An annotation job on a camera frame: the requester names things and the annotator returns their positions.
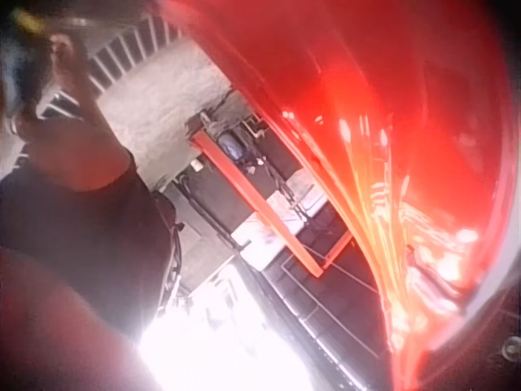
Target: red car hood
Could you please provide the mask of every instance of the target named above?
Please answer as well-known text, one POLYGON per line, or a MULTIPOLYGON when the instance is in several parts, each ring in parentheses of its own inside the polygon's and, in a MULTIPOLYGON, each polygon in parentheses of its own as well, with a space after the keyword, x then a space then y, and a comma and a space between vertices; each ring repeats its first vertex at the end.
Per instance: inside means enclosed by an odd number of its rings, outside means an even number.
POLYGON ((450 0, 165 0, 164 13, 322 184, 374 272, 395 388, 419 387, 424 355, 497 290, 505 264, 479 293, 500 255, 514 260, 501 251, 519 127, 489 21, 450 0))

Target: lift post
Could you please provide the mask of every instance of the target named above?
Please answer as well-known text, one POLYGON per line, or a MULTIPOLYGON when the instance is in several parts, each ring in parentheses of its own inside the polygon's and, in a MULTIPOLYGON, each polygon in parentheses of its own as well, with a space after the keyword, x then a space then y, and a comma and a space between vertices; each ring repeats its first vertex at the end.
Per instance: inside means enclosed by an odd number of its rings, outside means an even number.
POLYGON ((291 252, 302 262, 309 273, 315 277, 320 277, 324 272, 321 266, 304 248, 302 243, 290 232, 286 224, 284 224, 281 218, 275 213, 271 206, 269 206, 268 201, 264 199, 212 138, 201 129, 192 134, 190 140, 195 147, 221 171, 234 189, 250 204, 253 210, 259 214, 260 219, 271 226, 291 252))

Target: person's arm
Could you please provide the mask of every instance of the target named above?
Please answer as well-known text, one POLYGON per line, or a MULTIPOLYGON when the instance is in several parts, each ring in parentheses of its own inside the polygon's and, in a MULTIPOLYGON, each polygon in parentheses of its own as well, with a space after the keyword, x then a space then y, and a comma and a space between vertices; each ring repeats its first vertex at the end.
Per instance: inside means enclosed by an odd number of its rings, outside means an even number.
POLYGON ((49 389, 160 390, 130 341, 69 287, 0 249, 3 358, 49 389))
POLYGON ((90 191, 114 182, 130 166, 98 108, 90 89, 85 52, 64 35, 51 38, 55 80, 77 99, 81 120, 40 120, 26 105, 15 117, 16 133, 28 144, 29 159, 51 180, 74 191, 90 191))

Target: dark t-shirt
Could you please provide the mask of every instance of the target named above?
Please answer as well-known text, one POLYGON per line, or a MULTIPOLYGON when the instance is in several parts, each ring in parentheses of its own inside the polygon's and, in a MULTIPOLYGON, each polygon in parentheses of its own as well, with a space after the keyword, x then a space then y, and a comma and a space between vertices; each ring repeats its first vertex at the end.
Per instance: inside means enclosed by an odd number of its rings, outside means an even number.
POLYGON ((42 262, 137 340, 153 319, 170 234, 133 163, 110 185, 59 187, 30 163, 0 182, 0 245, 42 262))

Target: person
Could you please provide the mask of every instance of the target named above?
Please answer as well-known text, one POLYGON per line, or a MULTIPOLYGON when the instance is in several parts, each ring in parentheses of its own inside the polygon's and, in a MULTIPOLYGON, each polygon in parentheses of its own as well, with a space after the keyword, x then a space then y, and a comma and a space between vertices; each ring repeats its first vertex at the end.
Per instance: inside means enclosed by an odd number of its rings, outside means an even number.
POLYGON ((84 48, 63 34, 50 40, 54 78, 81 119, 39 119, 37 96, 14 116, 28 161, 0 182, 0 246, 48 267, 138 341, 161 300, 172 238, 96 104, 84 48))
POLYGON ((43 265, 0 248, 0 389, 160 391, 136 346, 43 265))

